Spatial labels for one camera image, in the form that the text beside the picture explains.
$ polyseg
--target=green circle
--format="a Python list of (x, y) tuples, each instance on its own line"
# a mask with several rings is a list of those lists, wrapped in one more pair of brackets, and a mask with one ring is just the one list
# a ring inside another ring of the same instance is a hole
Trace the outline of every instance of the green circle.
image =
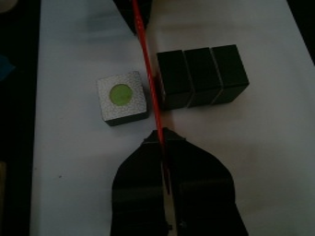
[(129, 86), (119, 84), (115, 85), (109, 92), (109, 99), (117, 106), (124, 106), (129, 103), (133, 96), (133, 91)]

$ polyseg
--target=white surface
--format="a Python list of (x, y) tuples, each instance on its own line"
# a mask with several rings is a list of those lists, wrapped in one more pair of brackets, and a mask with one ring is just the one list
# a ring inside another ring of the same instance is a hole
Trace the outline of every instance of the white surface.
[[(242, 96), (165, 112), (164, 126), (228, 167), (250, 235), (315, 235), (315, 69), (287, 1), (155, 0), (148, 42), (152, 55), (238, 45), (251, 82)], [(145, 78), (112, 1), (43, 0), (33, 236), (109, 235), (115, 173), (155, 123), (151, 114), (109, 127), (96, 80), (133, 70)]]

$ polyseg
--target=black block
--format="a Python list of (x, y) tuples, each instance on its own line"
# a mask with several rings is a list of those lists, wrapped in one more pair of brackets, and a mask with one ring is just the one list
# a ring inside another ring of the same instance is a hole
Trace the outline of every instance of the black block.
[(192, 86), (181, 50), (157, 53), (160, 67), (161, 108), (185, 107)]
[(188, 107), (212, 104), (218, 96), (222, 83), (216, 73), (209, 48), (200, 48), (184, 51), (188, 70), (193, 85), (193, 95)]
[(212, 103), (219, 104), (234, 101), (250, 83), (236, 45), (214, 47), (212, 55), (223, 82), (223, 90)]

